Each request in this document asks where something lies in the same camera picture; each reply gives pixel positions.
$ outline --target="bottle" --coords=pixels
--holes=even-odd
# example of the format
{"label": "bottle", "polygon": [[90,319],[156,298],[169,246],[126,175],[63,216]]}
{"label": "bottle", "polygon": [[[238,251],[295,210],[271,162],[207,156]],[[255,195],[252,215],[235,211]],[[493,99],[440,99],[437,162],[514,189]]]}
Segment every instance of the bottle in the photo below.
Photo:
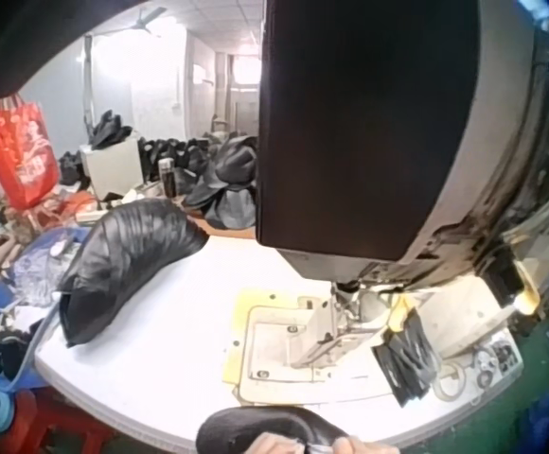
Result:
{"label": "bottle", "polygon": [[173,159],[163,158],[159,160],[159,177],[163,185],[163,192],[168,199],[176,197],[176,182],[173,176]]}

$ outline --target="white box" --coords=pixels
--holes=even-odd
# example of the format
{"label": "white box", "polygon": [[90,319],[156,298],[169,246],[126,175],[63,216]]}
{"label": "white box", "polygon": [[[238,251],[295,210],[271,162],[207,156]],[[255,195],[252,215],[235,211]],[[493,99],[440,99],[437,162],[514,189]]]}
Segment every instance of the white box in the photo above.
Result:
{"label": "white box", "polygon": [[120,144],[96,150],[85,145],[80,150],[83,169],[92,179],[99,200],[104,200],[109,192],[124,196],[144,182],[137,140],[128,138]]}

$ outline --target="red stool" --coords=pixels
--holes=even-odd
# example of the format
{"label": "red stool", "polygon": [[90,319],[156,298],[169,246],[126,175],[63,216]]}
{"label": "red stool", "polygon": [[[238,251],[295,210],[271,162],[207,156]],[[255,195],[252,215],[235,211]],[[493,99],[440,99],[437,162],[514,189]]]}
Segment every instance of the red stool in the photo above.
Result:
{"label": "red stool", "polygon": [[52,428],[84,436],[82,454],[99,454],[115,431],[86,412],[59,402],[57,396],[50,389],[16,394],[13,422],[0,435],[0,454],[36,454]]}

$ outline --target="workshop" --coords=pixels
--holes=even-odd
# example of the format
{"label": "workshop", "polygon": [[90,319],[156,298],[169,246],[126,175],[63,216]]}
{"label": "workshop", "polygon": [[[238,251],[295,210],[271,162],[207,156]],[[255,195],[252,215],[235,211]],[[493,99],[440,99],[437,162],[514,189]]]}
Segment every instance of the workshop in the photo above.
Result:
{"label": "workshop", "polygon": [[0,454],[549,454],[549,0],[0,2]]}

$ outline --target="finger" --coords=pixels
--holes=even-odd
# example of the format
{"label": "finger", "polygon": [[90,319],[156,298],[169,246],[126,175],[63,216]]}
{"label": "finger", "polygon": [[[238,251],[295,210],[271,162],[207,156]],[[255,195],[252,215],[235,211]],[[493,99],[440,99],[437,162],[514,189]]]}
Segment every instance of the finger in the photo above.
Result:
{"label": "finger", "polygon": [[379,443],[367,443],[365,444],[367,448],[371,449],[369,452],[374,452],[377,454],[400,454],[400,451],[397,447],[389,445],[381,445]]}
{"label": "finger", "polygon": [[296,442],[291,445],[278,443],[268,451],[268,454],[304,454],[304,446]]}
{"label": "finger", "polygon": [[276,445],[295,448],[296,442],[281,435],[264,432],[256,438],[245,454],[268,454]]}
{"label": "finger", "polygon": [[333,454],[354,454],[354,447],[347,438],[338,438],[333,444]]}

